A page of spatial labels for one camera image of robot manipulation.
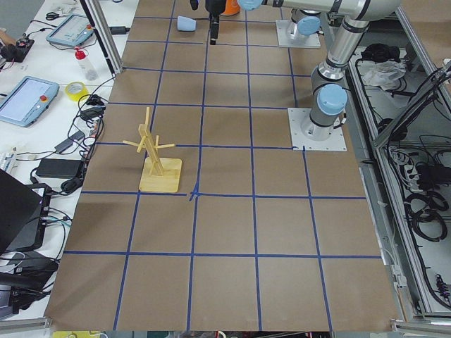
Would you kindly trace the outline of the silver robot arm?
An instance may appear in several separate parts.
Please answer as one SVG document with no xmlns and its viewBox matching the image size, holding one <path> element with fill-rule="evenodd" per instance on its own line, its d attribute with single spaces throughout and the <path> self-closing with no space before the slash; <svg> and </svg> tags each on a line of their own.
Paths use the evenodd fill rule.
<svg viewBox="0 0 451 338">
<path fill-rule="evenodd" d="M 394 12 L 400 1 L 239 1 L 246 11 L 258 7 L 288 7 L 344 15 L 325 60 L 318 64 L 311 75 L 314 106 L 301 123 L 303 134 L 314 140 L 330 137 L 337 117 L 347 104 L 347 93 L 338 84 L 345 68 L 371 21 L 380 20 Z"/>
<path fill-rule="evenodd" d="M 321 27 L 320 12 L 305 9 L 291 10 L 291 23 L 288 34 L 291 39 L 316 34 Z"/>
</svg>

